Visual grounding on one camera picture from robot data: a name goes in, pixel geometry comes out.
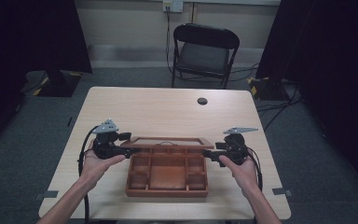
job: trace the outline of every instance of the gray carpet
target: gray carpet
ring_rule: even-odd
[[[231,79],[247,74],[235,73]],[[29,74],[28,86],[34,85],[42,75]],[[177,79],[176,88],[221,87],[218,82],[194,80]],[[78,112],[93,86],[169,88],[171,75],[167,68],[98,68],[93,75],[81,78],[71,98],[35,97],[28,92],[21,111],[0,134],[0,223],[38,220],[42,201],[34,197],[48,188]],[[246,79],[229,82],[227,88],[249,90]],[[294,87],[288,86],[287,91],[293,94]],[[262,106],[282,102],[255,103]],[[263,125],[278,111],[260,112]],[[317,119],[303,103],[283,110],[268,126],[266,136],[283,187],[294,194],[288,197],[292,217],[283,223],[358,223],[358,176],[339,151],[323,138]],[[82,220],[70,223],[82,223]]]

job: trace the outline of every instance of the chair backrest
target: chair backrest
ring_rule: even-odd
[[[222,49],[237,49],[240,39],[228,29],[186,23],[179,25],[173,31],[175,45],[177,40]]]

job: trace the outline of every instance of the table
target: table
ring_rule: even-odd
[[[200,97],[206,98],[208,104],[199,105]],[[246,145],[254,149],[260,159],[263,192],[280,219],[291,216],[285,195],[272,192],[272,189],[281,188],[282,183],[250,92],[116,87],[89,90],[48,188],[57,190],[58,196],[44,199],[40,216],[46,214],[77,180],[76,161],[86,134],[109,118],[118,126],[119,133],[131,132],[132,136],[149,137],[204,137],[213,144],[222,142],[225,137],[223,131],[233,126],[258,128],[259,131],[244,133],[243,136]],[[124,160],[111,167],[89,193],[90,218],[236,220],[254,217],[231,172],[228,168],[220,168],[215,161],[207,159],[209,194],[203,199],[127,197],[125,188],[129,165],[130,160]],[[72,218],[83,217],[82,203]]]

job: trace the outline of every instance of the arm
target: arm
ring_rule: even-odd
[[[42,223],[66,223],[75,212],[86,194],[95,188],[107,169],[125,159],[123,155],[115,156],[111,159],[100,160],[90,150],[86,152],[84,168],[81,176],[75,184],[65,192],[60,200],[37,222]]]
[[[281,223],[264,194],[257,186],[255,164],[247,157],[242,165],[237,165],[226,156],[219,160],[231,170],[232,176],[240,186],[242,194],[248,199],[259,224]]]

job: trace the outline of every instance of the baseboard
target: baseboard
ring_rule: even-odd
[[[167,53],[159,47],[118,47],[114,45],[90,45],[91,66],[97,67],[165,67]],[[173,48],[169,52],[172,66]],[[251,67],[259,63],[263,49],[239,49],[233,67]]]

